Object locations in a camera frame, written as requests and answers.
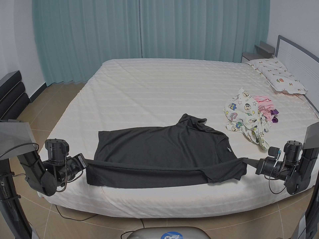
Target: headboard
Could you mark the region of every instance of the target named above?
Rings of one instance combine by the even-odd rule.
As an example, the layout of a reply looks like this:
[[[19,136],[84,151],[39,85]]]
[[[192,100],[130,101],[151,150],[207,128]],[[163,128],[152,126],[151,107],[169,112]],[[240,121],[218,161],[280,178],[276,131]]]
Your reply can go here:
[[[305,97],[319,110],[319,58],[314,54],[279,35],[275,56],[308,89]]]

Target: curtain fold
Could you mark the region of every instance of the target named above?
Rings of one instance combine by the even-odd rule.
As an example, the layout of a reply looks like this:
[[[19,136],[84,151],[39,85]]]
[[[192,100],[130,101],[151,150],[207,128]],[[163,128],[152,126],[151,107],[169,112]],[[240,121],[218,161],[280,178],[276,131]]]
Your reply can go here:
[[[114,58],[240,62],[266,41],[269,0],[33,0],[33,22],[50,85]]]
[[[106,60],[140,58],[138,0],[33,0],[46,84],[87,81]]]
[[[240,62],[266,41],[269,0],[140,0],[145,58]]]

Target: pillowcase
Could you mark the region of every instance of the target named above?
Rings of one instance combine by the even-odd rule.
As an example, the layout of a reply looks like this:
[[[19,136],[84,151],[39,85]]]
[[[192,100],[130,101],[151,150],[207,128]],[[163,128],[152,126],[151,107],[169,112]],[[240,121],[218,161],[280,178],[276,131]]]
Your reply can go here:
[[[307,92],[307,89],[288,72],[278,58],[254,59],[246,62],[246,64],[260,71],[269,84],[279,92],[303,95]]]

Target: white wall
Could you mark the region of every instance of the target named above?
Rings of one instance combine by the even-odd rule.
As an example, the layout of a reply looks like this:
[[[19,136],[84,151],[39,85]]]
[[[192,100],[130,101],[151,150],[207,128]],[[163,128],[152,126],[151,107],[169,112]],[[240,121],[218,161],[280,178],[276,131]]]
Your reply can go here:
[[[319,57],[319,0],[270,0],[267,43],[276,47],[278,35]]]
[[[0,78],[16,70],[29,97],[45,82],[34,41],[32,0],[0,0]]]

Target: floor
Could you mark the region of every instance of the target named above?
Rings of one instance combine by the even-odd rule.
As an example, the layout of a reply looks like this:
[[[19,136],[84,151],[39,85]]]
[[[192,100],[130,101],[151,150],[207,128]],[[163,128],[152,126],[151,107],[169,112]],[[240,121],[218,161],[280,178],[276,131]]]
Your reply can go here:
[[[28,121],[40,147],[62,116],[70,101],[84,84],[53,84],[29,104],[18,119]],[[24,172],[18,159],[11,159],[15,174]],[[142,228],[141,220],[114,218],[98,215],[87,221],[63,219],[56,207],[39,198],[24,181],[24,176],[15,177],[14,183],[26,217],[36,228],[40,238],[120,238],[125,231]],[[275,239],[289,238],[301,214],[306,210],[313,188],[277,203],[231,215],[197,219],[143,219],[146,227],[194,226],[203,229],[212,239]],[[85,219],[90,213],[59,207],[60,212],[75,219]],[[2,215],[0,215],[1,238],[14,238]]]

